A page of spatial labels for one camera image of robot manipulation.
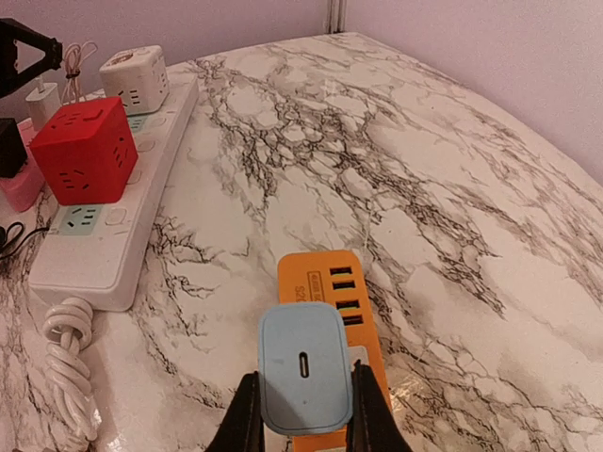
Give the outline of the orange power strip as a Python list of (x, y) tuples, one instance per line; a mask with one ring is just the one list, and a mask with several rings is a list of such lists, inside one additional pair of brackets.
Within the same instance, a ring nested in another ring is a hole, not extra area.
[(279, 305), (259, 325), (262, 415), (297, 451), (405, 451), (367, 285), (350, 251), (278, 264)]

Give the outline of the white multicolour power strip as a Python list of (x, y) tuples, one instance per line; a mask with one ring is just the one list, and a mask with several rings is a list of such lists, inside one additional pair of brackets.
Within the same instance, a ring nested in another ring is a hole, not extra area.
[(195, 76), (172, 75), (160, 109), (129, 118), (139, 158), (122, 197), (58, 209), (30, 268), (33, 295), (48, 305), (76, 297), (97, 311), (132, 306), (157, 208), (198, 95)]

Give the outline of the pink triangular power strip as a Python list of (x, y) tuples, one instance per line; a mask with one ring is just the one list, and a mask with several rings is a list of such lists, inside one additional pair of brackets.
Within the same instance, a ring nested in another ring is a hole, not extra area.
[(29, 148), (36, 134), (31, 120), (1, 119), (1, 190), (16, 212), (29, 209), (45, 185)]

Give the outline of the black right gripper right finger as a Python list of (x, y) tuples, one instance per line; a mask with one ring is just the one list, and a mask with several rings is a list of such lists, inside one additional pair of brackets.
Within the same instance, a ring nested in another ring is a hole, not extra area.
[(351, 381), (353, 413), (347, 424), (346, 450), (412, 452), (398, 430), (372, 368), (356, 361)]

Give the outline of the black power adapter with cable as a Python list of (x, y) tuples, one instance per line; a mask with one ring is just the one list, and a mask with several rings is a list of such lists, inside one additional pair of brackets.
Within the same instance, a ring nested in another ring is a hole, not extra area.
[[(1, 191), (17, 213), (23, 213), (34, 205), (45, 184), (41, 170), (22, 137), (22, 132), (32, 130), (33, 127), (21, 129), (13, 118), (1, 119)], [(47, 230), (47, 227), (35, 229), (16, 245), (24, 233), (23, 223), (15, 221), (7, 228), (2, 227), (1, 259), (9, 259), (29, 237)]]

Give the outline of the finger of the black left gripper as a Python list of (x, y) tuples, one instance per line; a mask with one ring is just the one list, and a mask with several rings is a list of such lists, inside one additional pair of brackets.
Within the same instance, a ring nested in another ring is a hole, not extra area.
[(1, 97), (61, 67), (63, 44), (12, 18), (1, 19)]

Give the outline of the white cube adapter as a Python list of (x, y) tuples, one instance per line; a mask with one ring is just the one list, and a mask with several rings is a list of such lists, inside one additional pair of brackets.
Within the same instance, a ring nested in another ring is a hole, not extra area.
[(170, 93), (163, 49), (122, 50), (99, 70), (106, 97), (119, 97), (127, 116), (156, 112)]

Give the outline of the light blue plug adapter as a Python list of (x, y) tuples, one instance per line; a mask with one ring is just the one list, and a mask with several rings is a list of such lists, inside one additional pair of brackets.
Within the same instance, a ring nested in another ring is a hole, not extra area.
[(331, 433), (352, 416), (347, 335), (325, 302), (280, 304), (259, 322), (261, 413), (284, 436)]

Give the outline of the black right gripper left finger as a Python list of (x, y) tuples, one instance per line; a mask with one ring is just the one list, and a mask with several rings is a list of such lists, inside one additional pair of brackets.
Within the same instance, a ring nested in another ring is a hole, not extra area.
[(260, 395), (258, 373), (244, 375), (206, 452), (265, 451)]

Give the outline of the white charger with pink cable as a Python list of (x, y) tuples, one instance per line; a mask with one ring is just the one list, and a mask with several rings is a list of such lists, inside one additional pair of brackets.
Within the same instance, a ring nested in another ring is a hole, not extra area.
[(83, 63), (98, 50), (93, 40), (84, 43), (72, 43), (62, 54), (59, 68), (65, 72), (65, 86), (59, 92), (58, 84), (46, 83), (42, 77), (36, 78), (36, 87), (25, 97), (30, 120), (36, 132), (64, 105), (76, 104), (87, 100), (80, 83)]

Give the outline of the red cube socket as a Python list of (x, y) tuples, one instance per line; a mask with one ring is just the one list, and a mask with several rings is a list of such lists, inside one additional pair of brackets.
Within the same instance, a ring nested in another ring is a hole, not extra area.
[(138, 160), (119, 97), (61, 107), (30, 150), (63, 206), (117, 202)]

